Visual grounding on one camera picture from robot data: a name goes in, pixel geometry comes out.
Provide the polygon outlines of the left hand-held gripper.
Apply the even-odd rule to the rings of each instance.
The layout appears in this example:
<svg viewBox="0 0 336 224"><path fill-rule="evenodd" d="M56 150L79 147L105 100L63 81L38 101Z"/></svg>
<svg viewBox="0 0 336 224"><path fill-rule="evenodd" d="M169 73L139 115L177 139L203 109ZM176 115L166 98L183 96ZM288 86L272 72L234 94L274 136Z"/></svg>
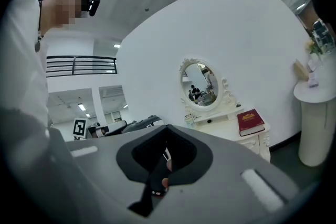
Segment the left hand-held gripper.
<svg viewBox="0 0 336 224"><path fill-rule="evenodd" d="M88 120L75 119L72 135L75 139L100 138L133 132L155 125L163 125L162 119L156 115L131 123L121 120L108 125L100 125L99 123L89 125Z"/></svg>

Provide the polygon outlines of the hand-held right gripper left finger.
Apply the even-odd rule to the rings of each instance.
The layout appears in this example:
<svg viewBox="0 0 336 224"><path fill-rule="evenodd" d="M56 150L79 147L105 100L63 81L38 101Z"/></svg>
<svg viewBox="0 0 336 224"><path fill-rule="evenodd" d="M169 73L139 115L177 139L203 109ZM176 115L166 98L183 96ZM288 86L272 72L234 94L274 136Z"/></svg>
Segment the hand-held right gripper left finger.
<svg viewBox="0 0 336 224"><path fill-rule="evenodd" d="M129 180L148 183L167 148L166 125L136 130L121 137L125 143L117 151L118 166Z"/></svg>

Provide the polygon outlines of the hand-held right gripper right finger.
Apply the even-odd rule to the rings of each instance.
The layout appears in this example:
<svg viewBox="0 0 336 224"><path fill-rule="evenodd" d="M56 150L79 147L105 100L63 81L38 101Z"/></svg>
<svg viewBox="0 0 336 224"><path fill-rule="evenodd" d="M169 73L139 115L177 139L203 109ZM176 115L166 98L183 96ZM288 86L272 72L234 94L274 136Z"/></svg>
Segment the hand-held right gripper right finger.
<svg viewBox="0 0 336 224"><path fill-rule="evenodd" d="M166 148L172 160L169 185L190 185L210 169L213 152L202 140L203 133L185 127L166 126Z"/></svg>

